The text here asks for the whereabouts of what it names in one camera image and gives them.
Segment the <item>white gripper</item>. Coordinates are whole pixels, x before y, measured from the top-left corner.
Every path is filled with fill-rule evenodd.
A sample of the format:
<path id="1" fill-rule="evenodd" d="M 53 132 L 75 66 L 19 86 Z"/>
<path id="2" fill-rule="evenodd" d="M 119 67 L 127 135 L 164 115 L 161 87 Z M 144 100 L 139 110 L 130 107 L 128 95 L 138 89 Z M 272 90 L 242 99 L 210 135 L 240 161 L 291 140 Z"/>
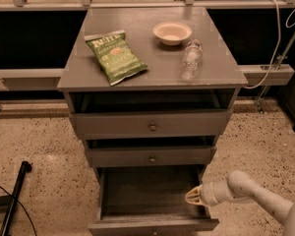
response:
<path id="1" fill-rule="evenodd" d="M 187 193 L 187 196 L 201 197 L 189 198 L 186 197 L 185 201 L 194 206 L 216 206 L 223 202 L 228 202 L 231 198 L 231 192 L 226 180 L 218 182 L 203 183 Z"/>

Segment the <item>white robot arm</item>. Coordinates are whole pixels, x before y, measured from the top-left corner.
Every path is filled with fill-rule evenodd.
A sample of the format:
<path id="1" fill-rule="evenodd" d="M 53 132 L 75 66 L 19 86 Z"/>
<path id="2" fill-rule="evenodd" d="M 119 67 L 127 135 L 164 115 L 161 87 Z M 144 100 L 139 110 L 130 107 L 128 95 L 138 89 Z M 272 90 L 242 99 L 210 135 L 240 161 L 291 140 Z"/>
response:
<path id="1" fill-rule="evenodd" d="M 196 186 L 185 195 L 185 201 L 206 207 L 252 201 L 283 226 L 282 236 L 295 236 L 295 202 L 262 187 L 241 170 L 232 171 L 224 180 Z"/>

